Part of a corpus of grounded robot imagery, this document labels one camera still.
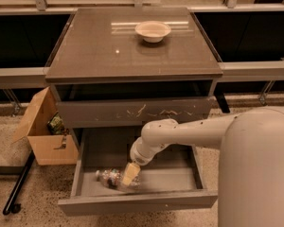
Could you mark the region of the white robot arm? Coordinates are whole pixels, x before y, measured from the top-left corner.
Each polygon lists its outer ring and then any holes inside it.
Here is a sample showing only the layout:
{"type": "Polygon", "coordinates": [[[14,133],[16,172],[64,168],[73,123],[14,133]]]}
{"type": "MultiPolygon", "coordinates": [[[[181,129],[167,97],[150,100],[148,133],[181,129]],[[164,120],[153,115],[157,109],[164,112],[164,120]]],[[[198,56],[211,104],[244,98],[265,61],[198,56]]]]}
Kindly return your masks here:
{"type": "Polygon", "coordinates": [[[220,151],[219,227],[284,227],[284,106],[182,124],[151,121],[132,145],[122,183],[174,144],[220,151]]]}

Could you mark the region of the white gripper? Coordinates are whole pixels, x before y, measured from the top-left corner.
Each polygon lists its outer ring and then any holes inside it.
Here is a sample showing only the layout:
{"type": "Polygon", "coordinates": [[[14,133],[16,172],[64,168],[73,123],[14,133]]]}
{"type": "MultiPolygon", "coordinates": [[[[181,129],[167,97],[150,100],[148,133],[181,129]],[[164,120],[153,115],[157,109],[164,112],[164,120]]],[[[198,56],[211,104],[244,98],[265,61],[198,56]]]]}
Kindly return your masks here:
{"type": "Polygon", "coordinates": [[[151,146],[142,139],[137,139],[130,150],[130,157],[133,163],[128,163],[125,167],[122,183],[129,186],[140,172],[140,166],[147,165],[153,157],[161,151],[159,146],[151,146]]]}

